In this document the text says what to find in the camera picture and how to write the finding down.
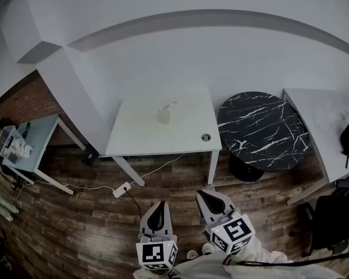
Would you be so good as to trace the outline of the clear plastic bag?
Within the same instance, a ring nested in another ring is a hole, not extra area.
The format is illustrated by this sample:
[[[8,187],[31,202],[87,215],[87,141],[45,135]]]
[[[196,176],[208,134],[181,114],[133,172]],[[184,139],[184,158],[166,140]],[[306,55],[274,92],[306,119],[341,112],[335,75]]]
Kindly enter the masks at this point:
[[[316,128],[321,131],[340,134],[349,124],[349,111],[339,108],[316,108],[313,118]]]

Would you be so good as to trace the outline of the black office chair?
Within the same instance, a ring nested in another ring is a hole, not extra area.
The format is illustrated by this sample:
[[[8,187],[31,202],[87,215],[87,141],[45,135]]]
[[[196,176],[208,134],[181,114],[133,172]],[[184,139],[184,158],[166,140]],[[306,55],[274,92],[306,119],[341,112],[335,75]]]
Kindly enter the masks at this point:
[[[310,250],[303,254],[310,256],[313,251],[328,249],[336,253],[339,246],[345,249],[349,240],[349,193],[345,195],[321,196],[313,208],[309,202],[300,204],[311,219],[301,231],[291,231],[290,237],[311,233]]]

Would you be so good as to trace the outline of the white power strip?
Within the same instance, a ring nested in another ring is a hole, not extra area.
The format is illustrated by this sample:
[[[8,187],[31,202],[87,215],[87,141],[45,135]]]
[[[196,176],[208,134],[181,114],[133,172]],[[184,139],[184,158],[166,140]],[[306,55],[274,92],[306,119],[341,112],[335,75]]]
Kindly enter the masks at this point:
[[[125,182],[124,184],[122,184],[121,186],[113,190],[113,196],[115,198],[120,198],[122,195],[127,193],[130,189],[131,189],[131,184],[128,182]]]

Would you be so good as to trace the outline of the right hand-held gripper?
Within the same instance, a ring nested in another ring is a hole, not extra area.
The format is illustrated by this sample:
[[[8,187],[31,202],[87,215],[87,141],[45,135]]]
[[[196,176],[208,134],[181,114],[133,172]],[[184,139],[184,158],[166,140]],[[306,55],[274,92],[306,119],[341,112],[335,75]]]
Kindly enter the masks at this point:
[[[196,202],[205,223],[209,240],[227,255],[239,252],[248,245],[255,230],[247,214],[236,217],[236,212],[228,215],[236,207],[224,194],[213,190],[200,189],[196,192]]]

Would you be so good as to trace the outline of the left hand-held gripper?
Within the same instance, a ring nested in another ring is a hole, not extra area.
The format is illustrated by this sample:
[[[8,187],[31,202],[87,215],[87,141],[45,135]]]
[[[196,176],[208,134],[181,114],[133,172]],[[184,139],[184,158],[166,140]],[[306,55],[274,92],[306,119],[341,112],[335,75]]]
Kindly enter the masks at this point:
[[[168,271],[173,268],[178,253],[176,235],[154,235],[172,233],[169,205],[160,201],[143,215],[141,233],[136,250],[139,265],[151,271]]]

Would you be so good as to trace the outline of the clear cup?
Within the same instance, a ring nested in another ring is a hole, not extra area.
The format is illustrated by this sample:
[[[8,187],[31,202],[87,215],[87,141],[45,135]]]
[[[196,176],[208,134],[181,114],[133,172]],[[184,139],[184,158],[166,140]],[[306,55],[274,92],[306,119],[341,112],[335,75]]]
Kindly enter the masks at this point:
[[[167,125],[170,123],[170,111],[168,108],[158,110],[156,113],[156,119],[161,124]]]

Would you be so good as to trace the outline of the pink toothbrush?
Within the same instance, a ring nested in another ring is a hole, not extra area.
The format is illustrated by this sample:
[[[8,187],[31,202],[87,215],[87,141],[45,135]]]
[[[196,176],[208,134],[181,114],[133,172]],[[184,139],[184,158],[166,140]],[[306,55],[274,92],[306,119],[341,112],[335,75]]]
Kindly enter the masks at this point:
[[[173,105],[176,104],[176,103],[178,103],[178,101],[174,101],[174,102],[172,102],[172,103],[170,103],[170,104],[168,104],[168,105],[166,105],[166,106],[164,106],[164,107],[158,109],[157,111],[158,111],[158,112],[161,112],[161,111],[163,111],[163,110],[169,109],[171,106],[173,106]]]

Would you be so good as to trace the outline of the white rectangular table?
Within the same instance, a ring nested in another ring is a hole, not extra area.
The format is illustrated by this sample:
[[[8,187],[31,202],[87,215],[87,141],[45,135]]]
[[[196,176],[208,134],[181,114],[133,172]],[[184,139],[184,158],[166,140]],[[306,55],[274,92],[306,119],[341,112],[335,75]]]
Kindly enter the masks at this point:
[[[320,180],[287,201],[287,205],[293,205],[302,202],[326,184],[349,176],[349,163],[346,168],[346,156],[342,154],[343,148],[340,143],[342,132],[325,133],[316,128],[313,118],[316,108],[339,108],[349,111],[349,95],[333,90],[285,88],[283,100],[297,111],[305,125],[323,174]]]

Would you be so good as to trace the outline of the light blue table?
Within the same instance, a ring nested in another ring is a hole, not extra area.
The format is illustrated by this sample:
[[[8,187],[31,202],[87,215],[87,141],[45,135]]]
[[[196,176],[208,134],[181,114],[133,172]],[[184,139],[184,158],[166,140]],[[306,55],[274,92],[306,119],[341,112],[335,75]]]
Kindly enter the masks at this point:
[[[2,164],[30,184],[34,184],[34,181],[26,177],[23,174],[24,171],[34,173],[47,183],[73,195],[74,192],[71,189],[55,181],[39,169],[41,159],[57,126],[59,126],[81,150],[85,150],[86,146],[72,133],[59,115],[54,114],[30,121],[30,129],[27,133],[26,142],[33,147],[33,150],[28,159],[19,159],[16,163],[4,159]]]

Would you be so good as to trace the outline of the white crumpled bag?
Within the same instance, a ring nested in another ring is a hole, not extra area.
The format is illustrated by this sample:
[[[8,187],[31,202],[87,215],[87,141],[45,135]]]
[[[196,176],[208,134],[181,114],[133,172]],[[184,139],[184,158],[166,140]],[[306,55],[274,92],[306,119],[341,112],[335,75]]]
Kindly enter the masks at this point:
[[[17,163],[19,159],[28,159],[33,147],[25,142],[24,139],[12,139],[9,145],[5,147],[3,156],[11,163]]]

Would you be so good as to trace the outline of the person's left forearm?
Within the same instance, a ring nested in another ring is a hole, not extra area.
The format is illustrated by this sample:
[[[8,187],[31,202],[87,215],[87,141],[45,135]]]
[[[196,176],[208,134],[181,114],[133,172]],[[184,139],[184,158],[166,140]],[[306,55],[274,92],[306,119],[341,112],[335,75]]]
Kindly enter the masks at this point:
[[[147,270],[140,268],[133,273],[134,279],[183,279],[174,269],[172,270]]]

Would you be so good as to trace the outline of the clear plastic box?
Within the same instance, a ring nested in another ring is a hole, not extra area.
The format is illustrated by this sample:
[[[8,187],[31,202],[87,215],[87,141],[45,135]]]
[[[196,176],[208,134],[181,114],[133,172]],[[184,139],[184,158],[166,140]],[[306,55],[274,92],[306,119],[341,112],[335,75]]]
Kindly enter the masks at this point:
[[[20,138],[20,134],[15,126],[4,127],[0,132],[0,156],[4,157],[13,141],[18,138]]]

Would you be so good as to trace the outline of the white square table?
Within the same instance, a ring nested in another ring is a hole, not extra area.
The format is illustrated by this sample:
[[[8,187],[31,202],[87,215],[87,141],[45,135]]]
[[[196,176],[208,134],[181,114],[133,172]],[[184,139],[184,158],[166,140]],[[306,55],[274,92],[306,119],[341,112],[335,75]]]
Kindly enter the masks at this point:
[[[156,119],[157,110],[169,108],[170,123]],[[211,140],[201,140],[203,134]],[[215,176],[222,148],[211,96],[208,91],[172,91],[133,95],[123,100],[105,151],[140,186],[145,184],[125,160],[127,156],[210,152],[207,183]]]

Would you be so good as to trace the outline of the person's white garment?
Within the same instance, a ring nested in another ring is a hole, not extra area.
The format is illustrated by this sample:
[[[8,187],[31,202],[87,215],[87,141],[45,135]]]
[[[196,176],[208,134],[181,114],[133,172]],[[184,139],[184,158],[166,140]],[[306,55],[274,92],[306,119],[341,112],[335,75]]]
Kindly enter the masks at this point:
[[[301,267],[281,267],[291,271],[288,276],[245,276],[242,274],[230,274],[224,266],[215,260],[196,260],[177,265],[176,270],[183,279],[344,279],[338,273],[322,266],[308,265]]]

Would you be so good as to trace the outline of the black floor box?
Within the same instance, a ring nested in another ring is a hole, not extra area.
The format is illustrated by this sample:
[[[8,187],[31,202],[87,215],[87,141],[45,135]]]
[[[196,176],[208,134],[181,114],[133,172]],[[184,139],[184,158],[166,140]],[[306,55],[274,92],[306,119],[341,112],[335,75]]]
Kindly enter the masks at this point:
[[[99,158],[98,151],[90,143],[88,143],[85,150],[83,150],[81,162],[89,167],[92,167],[96,158]]]

